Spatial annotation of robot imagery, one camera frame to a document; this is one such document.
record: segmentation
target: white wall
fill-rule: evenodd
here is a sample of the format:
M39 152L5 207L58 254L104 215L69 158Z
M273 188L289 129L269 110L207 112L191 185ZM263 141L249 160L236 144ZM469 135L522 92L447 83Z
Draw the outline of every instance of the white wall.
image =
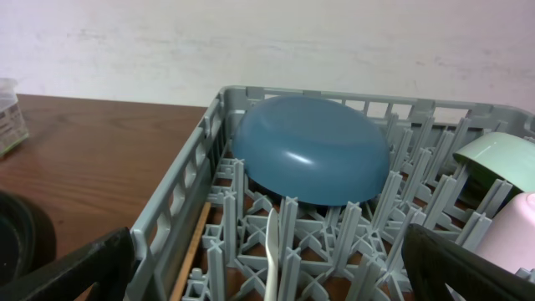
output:
M19 93L207 105L228 84L535 112L532 0L2 0Z

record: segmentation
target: gray dish rack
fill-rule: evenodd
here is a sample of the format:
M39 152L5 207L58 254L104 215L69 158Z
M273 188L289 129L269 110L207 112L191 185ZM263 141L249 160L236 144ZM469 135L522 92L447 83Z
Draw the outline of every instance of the gray dish rack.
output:
M264 244L267 217L256 213L262 209L269 212L273 200L249 189L246 162L224 155L248 109L269 97L296 94L337 101L368 115L390 144L390 174L382 193L371 202L349 202L346 208L330 207L324 214L300 206L295 198L281 202L278 300L328 300L329 292L322 284L331 277L351 282L347 299L406 299L411 288L400 246L409 223L434 229L473 250L512 189L510 183L496 179L483 198L466 196L470 195L466 191L469 165L457 164L451 154L492 131L528 140L535 136L532 114L503 105L298 89L223 88L131 228L138 265L126 298L170 297L205 202L222 207L223 219L220 224L206 224L200 247L208 254L208 272L193 268L182 300L226 299L222 277L226 268L237 268L247 279L231 299L251 291L263 295L267 259L246 255L246 251ZM439 120L444 114L448 119ZM221 179L232 184L218 186ZM248 209L244 208L245 197L253 199ZM467 206L459 207L457 202ZM302 259L304 248L311 248L322 261ZM360 262L348 263L356 253L362 257ZM519 273L530 276L525 270Z

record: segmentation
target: pink mug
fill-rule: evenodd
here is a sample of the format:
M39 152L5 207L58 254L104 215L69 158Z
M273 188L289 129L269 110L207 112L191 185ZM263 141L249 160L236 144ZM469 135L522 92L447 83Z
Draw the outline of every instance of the pink mug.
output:
M535 192L515 196L494 217L475 253L511 273L535 268Z

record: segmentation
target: blue bowl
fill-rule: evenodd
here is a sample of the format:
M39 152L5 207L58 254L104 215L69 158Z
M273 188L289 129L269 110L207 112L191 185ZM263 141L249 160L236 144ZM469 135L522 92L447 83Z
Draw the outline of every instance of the blue bowl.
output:
M305 96L252 107L237 127L232 153L258 184L316 205L367 201L381 192L389 172L387 143L371 120Z

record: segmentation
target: white spoon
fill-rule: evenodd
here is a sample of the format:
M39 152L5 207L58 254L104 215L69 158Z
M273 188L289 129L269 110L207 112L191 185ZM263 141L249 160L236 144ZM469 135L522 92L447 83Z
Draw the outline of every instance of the white spoon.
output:
M277 301L278 282L278 213L269 212L266 230L267 282L264 301Z

